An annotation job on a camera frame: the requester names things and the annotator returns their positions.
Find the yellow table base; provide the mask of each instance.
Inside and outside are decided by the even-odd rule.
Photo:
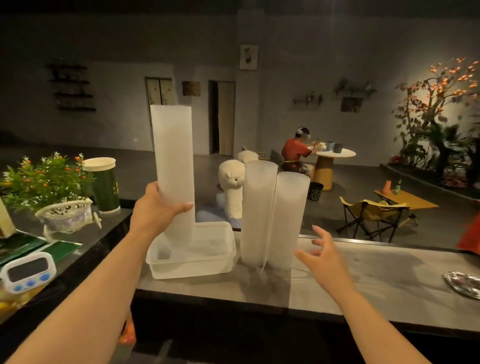
[[[313,174],[313,182],[324,185],[324,191],[332,190],[333,158],[318,156]]]

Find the plush head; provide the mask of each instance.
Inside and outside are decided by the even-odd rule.
[[[258,160],[258,154],[252,152],[251,150],[243,150],[237,154],[237,159],[240,162],[247,164],[248,162],[251,162],[253,160]]]
[[[224,191],[243,186],[245,165],[236,159],[226,160],[218,167],[218,181]]]

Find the silver plate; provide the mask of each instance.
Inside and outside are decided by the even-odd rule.
[[[448,272],[443,278],[455,292],[480,300],[480,278],[460,272]]]

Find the green paper cup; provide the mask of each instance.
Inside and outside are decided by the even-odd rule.
[[[120,210],[119,186],[115,177],[115,159],[108,157],[84,160],[84,170],[93,174],[93,196],[101,214]]]

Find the hand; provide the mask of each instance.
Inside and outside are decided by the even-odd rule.
[[[312,227],[320,236],[312,243],[323,249],[315,249],[310,253],[297,249],[294,254],[307,266],[318,284],[339,303],[343,297],[356,292],[352,276],[342,255],[336,250],[330,233],[318,226]]]
[[[135,203],[129,234],[145,237],[150,244],[165,231],[175,216],[192,207],[193,202],[174,206],[167,204],[158,190],[158,183],[149,183],[145,195]]]

